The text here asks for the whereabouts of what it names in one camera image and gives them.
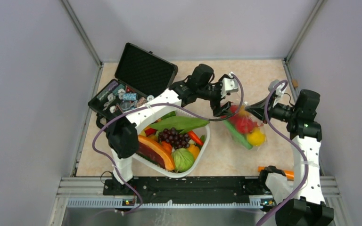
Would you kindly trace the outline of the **red toy bell pepper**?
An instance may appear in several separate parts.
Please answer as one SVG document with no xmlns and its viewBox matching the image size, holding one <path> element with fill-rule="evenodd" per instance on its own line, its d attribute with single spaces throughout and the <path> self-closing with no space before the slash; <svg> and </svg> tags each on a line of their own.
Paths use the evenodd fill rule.
<svg viewBox="0 0 362 226">
<path fill-rule="evenodd" d="M 238 112 L 234 116 L 230 117 L 228 121 L 241 134 L 248 134 L 254 128 L 258 127 L 258 123 L 252 120 L 250 113 L 245 111 L 244 107 L 238 110 Z"/>
</svg>

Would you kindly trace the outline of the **clear zip top bag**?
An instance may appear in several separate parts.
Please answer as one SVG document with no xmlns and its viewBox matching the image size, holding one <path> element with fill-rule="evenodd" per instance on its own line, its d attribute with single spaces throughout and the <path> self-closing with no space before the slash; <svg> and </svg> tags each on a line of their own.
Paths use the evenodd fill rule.
<svg viewBox="0 0 362 226">
<path fill-rule="evenodd" d="M 263 123 L 242 108 L 232 117 L 224 120 L 232 139 L 247 150 L 259 148 L 266 142 Z"/>
</svg>

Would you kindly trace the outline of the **green toy cucumber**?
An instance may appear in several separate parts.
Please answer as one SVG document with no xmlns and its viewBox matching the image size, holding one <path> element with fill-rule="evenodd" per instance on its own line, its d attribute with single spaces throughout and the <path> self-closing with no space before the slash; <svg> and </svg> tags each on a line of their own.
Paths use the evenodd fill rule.
<svg viewBox="0 0 362 226">
<path fill-rule="evenodd" d="M 223 121 L 223 123 L 225 124 L 226 128 L 230 131 L 230 133 L 231 133 L 231 135 L 233 137 L 233 140 L 235 142 L 241 144 L 242 146 L 244 146 L 248 150 L 253 148 L 253 146 L 250 143 L 248 143 L 246 136 L 239 133 L 230 122 Z"/>
</svg>

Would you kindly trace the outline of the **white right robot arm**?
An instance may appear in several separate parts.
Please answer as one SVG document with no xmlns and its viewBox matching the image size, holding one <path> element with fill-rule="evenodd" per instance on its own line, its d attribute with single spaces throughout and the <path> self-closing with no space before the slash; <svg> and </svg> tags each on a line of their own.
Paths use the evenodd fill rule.
<svg viewBox="0 0 362 226">
<path fill-rule="evenodd" d="M 269 85 L 269 95 L 245 108 L 268 124 L 274 132 L 293 147 L 294 182 L 288 186 L 286 176 L 268 173 L 257 181 L 263 194 L 272 193 L 276 206 L 258 222 L 263 226 L 274 219 L 278 226 L 328 226 L 334 210 L 326 206 L 321 190 L 319 153 L 322 142 L 321 125 L 315 121 L 320 94 L 303 89 L 292 105 L 279 103 L 288 82 L 275 80 Z"/>
</svg>

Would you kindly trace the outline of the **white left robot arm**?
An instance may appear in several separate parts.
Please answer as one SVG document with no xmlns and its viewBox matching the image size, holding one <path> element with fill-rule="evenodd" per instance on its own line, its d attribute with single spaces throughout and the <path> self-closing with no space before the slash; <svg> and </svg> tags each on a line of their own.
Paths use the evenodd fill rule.
<svg viewBox="0 0 362 226">
<path fill-rule="evenodd" d="M 213 111 L 210 121 L 223 121 L 235 115 L 230 111 L 231 102 L 223 104 L 222 101 L 231 93 L 244 94 L 239 78 L 230 72 L 217 82 L 213 82 L 213 79 L 214 70 L 208 65 L 199 64 L 184 80 L 173 83 L 153 100 L 124 112 L 104 126 L 109 145 L 114 151 L 110 160 L 114 166 L 116 191 L 124 195 L 132 190 L 132 156 L 139 148 L 138 135 L 160 117 L 178 109 L 185 112 L 185 106 L 197 99 L 210 102 Z"/>
</svg>

